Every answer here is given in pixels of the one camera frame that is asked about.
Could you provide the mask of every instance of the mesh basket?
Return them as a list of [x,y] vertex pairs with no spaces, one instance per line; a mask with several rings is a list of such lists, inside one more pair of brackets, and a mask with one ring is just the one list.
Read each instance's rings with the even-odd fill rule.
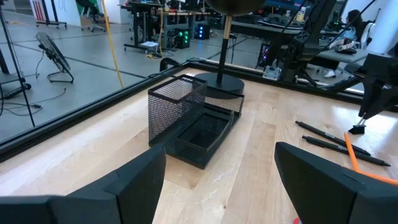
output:
[[244,96],[208,87],[204,113],[175,138],[166,142],[167,154],[204,169],[241,115]]
[[149,145],[180,135],[204,112],[206,81],[181,75],[148,91]]

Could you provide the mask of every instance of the desk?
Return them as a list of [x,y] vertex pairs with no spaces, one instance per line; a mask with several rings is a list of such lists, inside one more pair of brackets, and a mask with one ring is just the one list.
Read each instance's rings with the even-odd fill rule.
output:
[[141,2],[130,2],[129,4],[119,5],[121,9],[126,9],[131,11],[133,16],[133,31],[134,31],[134,45],[124,44],[124,50],[126,51],[126,47],[132,47],[136,49],[147,50],[145,47],[141,47],[138,44],[138,24],[137,24],[137,12],[143,12],[144,15],[144,36],[143,39],[145,41],[145,36],[147,36],[147,40],[150,40],[152,37],[152,23],[151,23],[151,10],[153,7],[162,7],[158,4],[153,3],[141,3]]
[[243,22],[232,22],[231,32],[236,32],[239,34],[246,34],[250,36],[267,38],[272,41],[271,48],[269,49],[268,59],[266,61],[265,66],[272,65],[275,60],[280,48],[287,43],[290,43],[292,38],[299,34],[301,30],[290,30],[286,29],[285,32],[280,35],[283,29],[269,27],[269,26],[260,26],[257,24],[247,24]]
[[340,34],[340,32],[337,31],[326,31],[326,30],[321,30],[321,34],[325,35],[327,37],[336,37],[337,35]]
[[356,49],[356,54],[346,55],[336,52],[334,49],[326,50],[324,52],[320,52],[317,57],[335,60],[337,62],[344,63],[355,63],[358,62],[368,56],[369,52],[362,49]]
[[357,53],[353,55],[346,55],[335,52],[334,49],[320,52],[315,58],[310,61],[310,64],[317,65],[323,68],[337,70],[340,62],[355,63],[368,56],[368,51],[356,49]]
[[[161,15],[160,11],[156,11],[158,16]],[[197,15],[210,15],[210,12],[196,12],[196,11],[188,11],[188,12],[169,12],[163,11],[163,41],[162,46],[167,48],[169,42],[169,36],[167,35],[169,31],[174,29],[191,29],[191,36],[193,37],[193,31],[195,28],[195,20]],[[168,17],[169,16],[177,16],[176,24],[170,24]],[[179,16],[186,16],[187,19],[185,23],[179,24],[178,17]]]
[[[189,68],[180,74],[203,72]],[[340,137],[357,117],[356,105],[243,82],[242,117],[205,170],[167,156],[153,223],[292,223],[297,213],[277,171],[277,141],[351,167],[348,156],[301,140],[309,132],[294,121]],[[1,163],[0,195],[66,195],[119,168],[149,148],[147,105],[147,90],[143,90]],[[351,140],[391,163],[386,169],[358,161],[360,167],[394,178],[398,139],[393,133],[398,132],[398,115],[381,114],[367,122],[371,134]]]

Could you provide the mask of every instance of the black lamp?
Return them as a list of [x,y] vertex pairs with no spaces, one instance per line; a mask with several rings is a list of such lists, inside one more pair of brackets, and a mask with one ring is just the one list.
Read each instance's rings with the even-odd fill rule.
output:
[[217,12],[226,15],[223,45],[221,46],[218,73],[202,73],[196,77],[207,81],[207,85],[220,90],[242,94],[244,83],[242,80],[224,75],[226,51],[228,48],[229,32],[233,16],[242,16],[260,8],[265,0],[206,0],[207,4]]

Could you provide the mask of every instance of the orange pencil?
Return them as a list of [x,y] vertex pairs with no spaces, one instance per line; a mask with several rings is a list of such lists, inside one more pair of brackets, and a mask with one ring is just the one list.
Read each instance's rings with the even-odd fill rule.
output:
[[380,175],[371,174],[371,173],[368,173],[368,172],[365,172],[365,171],[361,171],[359,169],[358,161],[356,160],[355,153],[354,153],[353,147],[351,145],[351,141],[349,140],[349,136],[348,136],[347,133],[344,133],[344,139],[346,140],[346,145],[347,145],[347,149],[348,149],[348,152],[349,152],[349,157],[351,158],[351,163],[353,164],[353,169],[354,169],[355,172],[358,172],[360,174],[366,175],[366,176],[371,177],[373,179],[380,180],[380,181],[383,181],[385,183],[392,184],[392,185],[395,185],[395,186],[398,187],[398,180],[393,180],[393,179],[390,179],[390,178],[387,178],[387,177],[382,177]]
[[351,145],[351,141],[349,140],[347,133],[344,133],[344,139],[346,140],[349,157],[351,158],[351,163],[353,164],[354,171],[359,172],[358,161],[356,160],[354,149],[353,146]]

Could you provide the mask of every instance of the gray concrete floor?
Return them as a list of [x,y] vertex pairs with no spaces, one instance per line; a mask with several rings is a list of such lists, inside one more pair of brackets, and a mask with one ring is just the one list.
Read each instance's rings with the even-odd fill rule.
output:
[[[42,57],[35,35],[38,31],[44,31],[53,38],[53,41],[70,64],[71,73],[75,77],[73,84],[50,83],[46,76],[49,73],[57,72],[58,69],[44,55],[37,70],[40,73],[38,79],[35,76],[26,78],[27,82],[32,85],[32,89],[26,91],[30,104],[61,95],[64,89],[66,91],[54,100],[38,103],[43,106],[43,109],[34,114],[36,125],[43,124],[120,89],[107,33],[81,31],[80,27],[73,26],[68,26],[68,29],[64,27],[56,29],[54,26],[40,26],[37,28],[32,16],[10,12],[5,12],[4,14],[6,20],[9,21],[9,32],[24,75],[35,73],[37,63]],[[192,39],[190,48],[171,52],[174,55],[171,58],[179,62],[184,62],[192,57],[219,60],[222,31],[218,32],[220,34],[217,37],[212,37],[209,40]],[[143,77],[159,71],[159,61],[147,58],[143,50],[127,49],[124,51],[123,44],[132,43],[130,40],[132,32],[129,32],[128,25],[111,24],[111,34],[124,86],[132,85],[142,80]],[[238,35],[237,45],[233,52],[233,63],[254,68],[261,42],[259,39],[250,39],[245,35]],[[0,48],[10,72],[15,72],[16,69],[11,60],[2,29],[0,31]],[[228,58],[226,59],[227,63],[231,62],[231,57],[232,50],[229,49]],[[66,74],[58,77],[68,78]],[[336,79],[327,79],[325,82],[333,83],[346,77],[346,75],[342,75]],[[2,88],[4,92],[8,92],[18,86],[19,84],[14,82],[2,85]],[[5,102],[25,103],[22,94]],[[6,104],[4,107],[13,108],[15,105]],[[26,107],[13,109],[12,111],[19,114],[27,114]],[[27,131],[30,128],[32,128],[32,123],[28,116],[16,116],[9,111],[4,111],[0,117],[0,141]]]

